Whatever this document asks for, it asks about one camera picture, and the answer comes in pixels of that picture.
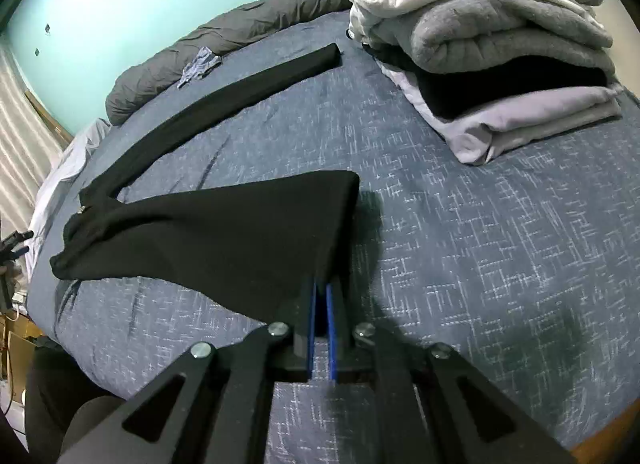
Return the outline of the person's left forearm sleeve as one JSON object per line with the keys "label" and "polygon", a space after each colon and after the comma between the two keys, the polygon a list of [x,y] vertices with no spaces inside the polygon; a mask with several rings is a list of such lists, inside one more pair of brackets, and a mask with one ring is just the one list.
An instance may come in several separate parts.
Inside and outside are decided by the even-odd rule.
{"label": "person's left forearm sleeve", "polygon": [[47,337],[37,342],[25,392],[26,440],[38,463],[55,463],[124,403],[94,384],[76,360]]}

